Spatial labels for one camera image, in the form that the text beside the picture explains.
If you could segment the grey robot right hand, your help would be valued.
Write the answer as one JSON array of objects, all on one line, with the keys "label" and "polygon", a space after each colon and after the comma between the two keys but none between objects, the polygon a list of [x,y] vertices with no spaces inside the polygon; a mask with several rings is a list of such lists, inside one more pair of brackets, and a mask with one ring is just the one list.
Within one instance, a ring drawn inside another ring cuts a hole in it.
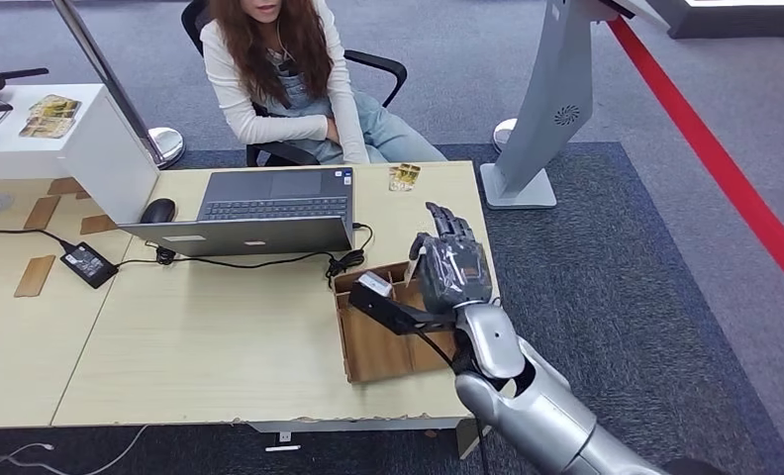
[{"label": "grey robot right hand", "polygon": [[447,314],[467,302],[487,302],[493,283],[485,250],[467,221],[433,202],[425,204],[437,233],[418,233],[409,250],[411,275],[425,308]]}]

